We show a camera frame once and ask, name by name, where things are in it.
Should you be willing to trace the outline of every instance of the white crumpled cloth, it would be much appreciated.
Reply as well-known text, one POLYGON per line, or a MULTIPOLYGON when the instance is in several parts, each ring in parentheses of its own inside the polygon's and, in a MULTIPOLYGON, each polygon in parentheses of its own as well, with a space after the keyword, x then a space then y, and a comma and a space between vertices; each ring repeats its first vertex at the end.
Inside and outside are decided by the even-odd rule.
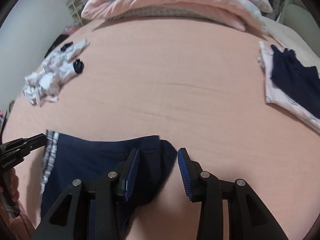
POLYGON ((73 61, 89 46, 89 41, 83 40, 72 44, 62 52, 60 49, 51 52, 41 63, 42 70, 25 77, 26 84, 23 94, 33 105, 42 106, 46 101, 57 102, 60 87, 65 85, 77 73, 73 61))

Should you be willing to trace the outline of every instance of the pink bed sheet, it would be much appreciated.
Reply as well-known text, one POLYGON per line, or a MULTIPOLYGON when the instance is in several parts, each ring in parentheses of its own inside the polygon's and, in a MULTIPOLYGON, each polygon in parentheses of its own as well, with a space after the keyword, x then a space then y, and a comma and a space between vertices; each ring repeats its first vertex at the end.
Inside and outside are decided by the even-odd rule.
MULTIPOLYGON (((160 135, 220 179, 245 179, 290 240, 320 213, 320 139, 293 115, 265 104, 257 31, 191 19, 94 21, 84 72, 58 103, 18 98, 4 141, 52 129, 87 140, 160 135)), ((16 167, 20 201, 39 222, 43 149, 16 167)), ((185 195, 178 165, 158 197, 136 210, 128 240, 196 239, 200 204, 185 195)))

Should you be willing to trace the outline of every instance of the black mount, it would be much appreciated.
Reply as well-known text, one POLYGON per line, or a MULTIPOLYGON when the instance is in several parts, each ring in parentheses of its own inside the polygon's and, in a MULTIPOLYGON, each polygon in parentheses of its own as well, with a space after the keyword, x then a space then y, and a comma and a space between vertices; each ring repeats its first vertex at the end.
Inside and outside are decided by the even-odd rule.
POLYGON ((288 240, 262 200, 243 179, 220 180, 184 156, 191 178, 192 202, 202 202, 197 240, 223 240, 222 200, 228 200, 230 240, 288 240))
POLYGON ((0 200, 13 218, 20 214, 20 210, 19 205, 12 201, 12 196, 8 190, 10 188, 9 170, 23 162, 24 157, 31 151, 45 146, 46 143, 47 137, 41 133, 30 138, 20 138, 0 145, 0 186, 3 188, 0 200))
POLYGON ((95 239, 120 240, 116 202, 127 201, 128 181, 134 184, 136 176, 130 172, 137 163, 139 150, 134 148, 127 161, 120 162, 114 171, 97 181, 84 183, 75 179, 52 205, 31 239, 88 239, 90 200, 95 199, 95 239))

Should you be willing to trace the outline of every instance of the navy blue fabric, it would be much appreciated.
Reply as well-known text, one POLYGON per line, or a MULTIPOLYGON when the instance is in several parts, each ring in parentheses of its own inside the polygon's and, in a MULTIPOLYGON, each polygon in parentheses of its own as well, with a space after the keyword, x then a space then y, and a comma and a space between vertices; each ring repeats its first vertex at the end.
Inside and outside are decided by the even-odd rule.
MULTIPOLYGON (((43 218, 52 204, 74 179, 84 182, 97 180, 113 171, 119 162, 127 160, 132 148, 140 150, 137 177, 131 197, 117 204, 117 215, 122 237, 129 218, 137 206, 150 203, 168 178, 175 163, 177 151, 158 136, 148 136, 119 142, 92 142, 60 134, 53 169, 45 185, 41 202, 43 218)), ((89 233, 93 239, 94 221, 90 212, 89 233)))
POLYGON ((320 119, 320 79, 317 68, 304 67, 293 50, 273 49, 271 80, 286 95, 320 119))

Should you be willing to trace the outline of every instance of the pink pillow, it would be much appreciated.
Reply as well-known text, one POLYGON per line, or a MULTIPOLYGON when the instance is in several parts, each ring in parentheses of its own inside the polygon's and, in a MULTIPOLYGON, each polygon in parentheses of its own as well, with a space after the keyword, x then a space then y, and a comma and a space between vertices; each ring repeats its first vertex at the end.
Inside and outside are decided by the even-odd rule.
POLYGON ((148 6, 184 8, 243 31, 243 20, 262 30, 259 9, 249 0, 89 0, 82 11, 86 19, 110 19, 125 12, 148 6))

